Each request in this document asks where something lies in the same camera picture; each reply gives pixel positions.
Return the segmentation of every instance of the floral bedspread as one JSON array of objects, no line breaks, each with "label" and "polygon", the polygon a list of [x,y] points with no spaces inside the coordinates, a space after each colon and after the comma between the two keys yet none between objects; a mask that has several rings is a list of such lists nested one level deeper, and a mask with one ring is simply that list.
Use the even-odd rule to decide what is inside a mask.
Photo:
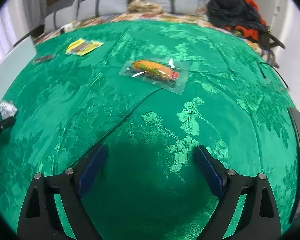
[{"label": "floral bedspread", "polygon": [[[243,40],[201,27],[202,19],[128,17],[91,21],[37,45],[38,57],[56,56],[30,62],[7,91],[4,100],[19,112],[0,135],[3,218],[16,230],[33,175],[62,173],[100,141],[108,157],[82,203],[103,239],[195,239],[218,204],[193,162],[194,147],[205,145],[226,168],[267,175],[285,231],[297,143],[287,111],[293,103],[272,68]],[[169,22],[177,20],[192,24]],[[82,57],[66,55],[79,38],[104,44]],[[119,75],[129,60],[166,57],[189,63],[182,95]],[[236,229],[244,199],[225,237]]]},{"label": "floral bedspread", "polygon": [[[124,13],[115,18],[114,17],[109,17],[109,18],[96,17],[96,18],[92,18],[89,20],[79,22],[73,30],[77,30],[77,29],[85,28],[85,27],[89,27],[89,26],[95,26],[95,25],[99,25],[102,23],[108,23],[108,22],[135,21],[135,20],[146,20],[146,19],[154,20],[154,21],[174,22],[174,23],[197,24],[198,26],[201,26],[201,27],[211,28],[211,29],[221,31],[221,32],[229,34],[229,35],[234,35],[232,32],[226,31],[222,28],[215,27],[213,24],[211,24],[208,21],[208,18],[206,15],[196,17],[196,16],[189,16],[189,15],[173,15],[173,14],[168,14],[168,13],[162,13],[162,14],[155,15],[155,16],[152,16],[149,13]],[[61,32],[59,30],[53,31],[51,33],[43,33],[42,35],[40,35],[39,38],[37,38],[34,41],[34,43],[35,43],[35,45],[38,45],[42,42],[50,40],[59,35],[61,35]],[[251,42],[247,39],[242,39],[242,40],[244,40],[251,48],[253,48],[253,50],[256,53],[258,53],[260,56],[262,56],[263,59],[267,58],[267,52],[264,51],[264,53],[262,53],[262,49],[259,47],[258,44]]]}]

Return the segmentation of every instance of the pile of clothes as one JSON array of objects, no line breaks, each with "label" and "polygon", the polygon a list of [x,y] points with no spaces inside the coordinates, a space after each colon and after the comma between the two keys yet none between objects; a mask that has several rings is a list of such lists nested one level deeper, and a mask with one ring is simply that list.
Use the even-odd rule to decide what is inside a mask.
[{"label": "pile of clothes", "polygon": [[273,47],[285,48],[282,42],[271,34],[254,0],[210,0],[207,9],[213,25],[258,43],[262,50],[268,52],[268,61],[270,55],[273,55]]}]

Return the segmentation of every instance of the orange clothing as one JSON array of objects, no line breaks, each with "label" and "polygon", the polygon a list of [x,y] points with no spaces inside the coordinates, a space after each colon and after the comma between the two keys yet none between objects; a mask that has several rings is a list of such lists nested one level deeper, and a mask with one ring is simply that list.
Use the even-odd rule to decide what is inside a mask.
[{"label": "orange clothing", "polygon": [[[258,5],[256,4],[256,2],[254,0],[245,0],[248,4],[250,4],[253,8],[256,9],[256,11],[259,11],[259,8],[258,8]],[[261,23],[263,25],[267,25],[266,21],[261,18]],[[226,30],[228,31],[231,31],[231,28],[230,27],[226,27],[225,28]],[[258,41],[259,40],[259,32],[258,31],[255,31],[253,29],[246,29],[242,26],[236,26],[234,28],[236,31],[241,31],[242,32],[242,37],[243,38],[248,38],[248,37],[251,37],[253,38],[255,41]]]}]

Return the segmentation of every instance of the snack package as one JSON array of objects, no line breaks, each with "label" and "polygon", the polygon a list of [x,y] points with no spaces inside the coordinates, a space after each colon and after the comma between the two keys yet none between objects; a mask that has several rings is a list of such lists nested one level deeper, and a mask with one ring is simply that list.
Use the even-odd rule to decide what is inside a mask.
[{"label": "snack package", "polygon": [[99,48],[102,44],[103,42],[100,41],[86,41],[81,38],[69,45],[69,47],[66,50],[66,54],[83,56],[89,53],[90,51]]},{"label": "snack package", "polygon": [[48,55],[48,56],[43,56],[43,57],[39,57],[39,58],[35,58],[32,63],[33,64],[39,64],[42,62],[46,62],[46,61],[50,61],[52,60],[56,55]]},{"label": "snack package", "polygon": [[11,116],[15,116],[18,112],[12,101],[1,101],[0,102],[0,114],[2,120],[7,119]]},{"label": "snack package", "polygon": [[120,75],[138,78],[181,95],[189,78],[189,62],[173,58],[128,61]]}]

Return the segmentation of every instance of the metal screw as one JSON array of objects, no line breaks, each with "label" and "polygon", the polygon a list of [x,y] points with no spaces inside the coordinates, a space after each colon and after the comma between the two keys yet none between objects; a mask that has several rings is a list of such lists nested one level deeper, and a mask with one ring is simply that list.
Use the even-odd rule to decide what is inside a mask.
[{"label": "metal screw", "polygon": [[40,179],[41,176],[42,176],[42,174],[41,174],[40,172],[38,172],[38,173],[36,173],[36,174],[34,175],[34,178],[35,178],[35,179]]},{"label": "metal screw", "polygon": [[267,176],[265,174],[263,174],[263,173],[260,173],[259,177],[260,177],[260,179],[266,179]]},{"label": "metal screw", "polygon": [[231,176],[233,176],[233,175],[236,175],[236,172],[233,169],[229,169],[228,170],[228,174],[231,175]]},{"label": "metal screw", "polygon": [[65,170],[65,174],[70,175],[73,173],[73,169],[72,168],[68,168]]}]

